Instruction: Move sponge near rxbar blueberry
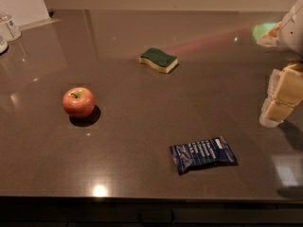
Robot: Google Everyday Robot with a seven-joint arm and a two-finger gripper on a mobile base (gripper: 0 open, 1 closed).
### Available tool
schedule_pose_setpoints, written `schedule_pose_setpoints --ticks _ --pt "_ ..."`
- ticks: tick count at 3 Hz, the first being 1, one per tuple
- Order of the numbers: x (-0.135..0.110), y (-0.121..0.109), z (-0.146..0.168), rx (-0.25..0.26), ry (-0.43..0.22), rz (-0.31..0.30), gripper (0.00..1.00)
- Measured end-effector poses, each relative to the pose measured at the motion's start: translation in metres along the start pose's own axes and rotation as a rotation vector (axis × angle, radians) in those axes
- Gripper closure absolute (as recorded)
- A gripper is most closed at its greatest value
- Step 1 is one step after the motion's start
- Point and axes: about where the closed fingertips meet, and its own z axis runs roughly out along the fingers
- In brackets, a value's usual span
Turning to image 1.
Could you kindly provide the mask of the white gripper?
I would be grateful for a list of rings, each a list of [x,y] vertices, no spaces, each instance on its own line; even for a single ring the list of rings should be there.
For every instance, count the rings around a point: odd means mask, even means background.
[[[287,61],[303,61],[303,0],[297,0],[281,20],[277,50]],[[278,126],[302,100],[303,64],[289,63],[282,70],[274,69],[261,107],[260,125]]]

